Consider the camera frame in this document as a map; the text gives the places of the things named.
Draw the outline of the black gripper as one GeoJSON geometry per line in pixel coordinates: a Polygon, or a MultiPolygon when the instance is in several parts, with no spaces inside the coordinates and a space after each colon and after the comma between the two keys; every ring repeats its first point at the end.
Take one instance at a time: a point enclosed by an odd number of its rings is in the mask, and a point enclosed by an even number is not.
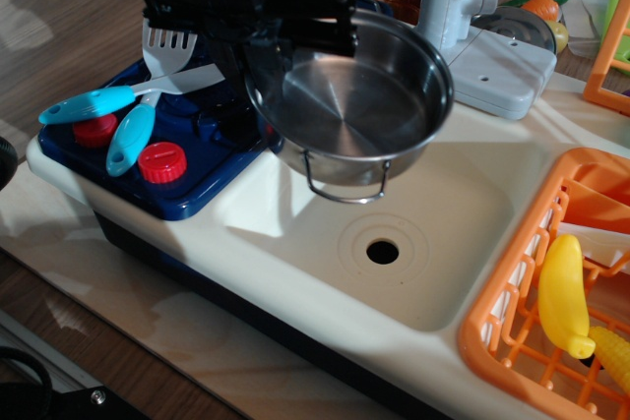
{"type": "Polygon", "coordinates": [[[234,90],[270,118],[284,102],[294,46],[350,56],[354,0],[144,0],[151,26],[204,35],[209,56],[234,90]],[[241,46],[242,64],[238,51],[241,46]]]}

